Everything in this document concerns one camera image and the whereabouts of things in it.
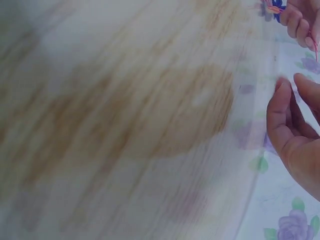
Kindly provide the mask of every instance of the hand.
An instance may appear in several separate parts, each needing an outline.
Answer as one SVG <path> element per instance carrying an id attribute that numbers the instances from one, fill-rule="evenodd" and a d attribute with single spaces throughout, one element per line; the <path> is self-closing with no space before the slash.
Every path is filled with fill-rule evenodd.
<path id="1" fill-rule="evenodd" d="M 280 14 L 280 23 L 287 26 L 291 38 L 303 48 L 315 51 L 313 40 L 320 41 L 320 0 L 288 0 Z"/>
<path id="2" fill-rule="evenodd" d="M 298 93 L 320 124 L 320 84 L 294 75 Z M 320 137 L 305 121 L 288 79 L 280 77 L 266 113 L 267 133 L 292 177 L 320 201 Z"/>

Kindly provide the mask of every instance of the blue object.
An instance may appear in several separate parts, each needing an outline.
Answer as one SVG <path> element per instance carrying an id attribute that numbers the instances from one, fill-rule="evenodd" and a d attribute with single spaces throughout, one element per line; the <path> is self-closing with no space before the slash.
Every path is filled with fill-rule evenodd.
<path id="1" fill-rule="evenodd" d="M 286 6 L 282 6 L 282 0 L 272 0 L 272 5 L 275 7 L 278 7 L 279 9 L 285 10 Z M 273 17 L 277 20 L 278 23 L 280 23 L 280 13 L 279 14 L 273 14 Z"/>

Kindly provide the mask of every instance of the wooden table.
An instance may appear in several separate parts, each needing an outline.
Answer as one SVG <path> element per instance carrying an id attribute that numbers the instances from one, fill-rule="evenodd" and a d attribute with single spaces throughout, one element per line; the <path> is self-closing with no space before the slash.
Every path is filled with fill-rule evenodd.
<path id="1" fill-rule="evenodd" d="M 253 3 L 0 1 L 0 239 L 233 239 L 238 90 L 271 49 Z"/>

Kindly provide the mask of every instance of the purple rose print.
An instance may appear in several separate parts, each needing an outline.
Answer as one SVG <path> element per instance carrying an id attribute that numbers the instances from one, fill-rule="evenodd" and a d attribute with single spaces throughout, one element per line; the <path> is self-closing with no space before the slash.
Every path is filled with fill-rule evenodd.
<path id="1" fill-rule="evenodd" d="M 264 0 L 261 0 L 258 15 L 260 17 L 264 17 L 264 20 L 266 22 L 270 22 L 272 20 L 273 14 L 270 12 L 267 12 L 267 4 Z"/>
<path id="2" fill-rule="evenodd" d="M 320 74 L 320 64 L 312 57 L 306 56 L 301 58 L 303 68 L 314 74 Z"/>
<path id="3" fill-rule="evenodd" d="M 239 88 L 239 92 L 241 94 L 250 94 L 252 93 L 253 91 L 255 90 L 255 86 L 254 85 L 251 85 L 251 84 L 243 84 L 240 86 Z"/>
<path id="4" fill-rule="evenodd" d="M 250 121 L 245 125 L 237 127 L 233 131 L 238 147 L 243 150 L 255 150 L 261 148 L 265 133 L 265 121 Z"/>
<path id="5" fill-rule="evenodd" d="M 306 214 L 300 209 L 293 209 L 289 216 L 279 219 L 277 240 L 312 240 L 314 229 L 308 225 Z"/>

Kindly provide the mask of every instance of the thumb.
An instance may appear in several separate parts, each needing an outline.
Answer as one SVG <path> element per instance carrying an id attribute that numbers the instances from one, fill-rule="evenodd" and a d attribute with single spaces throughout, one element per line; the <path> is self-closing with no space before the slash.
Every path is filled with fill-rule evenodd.
<path id="1" fill-rule="evenodd" d="M 303 74 L 296 73 L 294 82 L 303 101 L 312 109 L 320 112 L 320 84 L 307 79 Z"/>

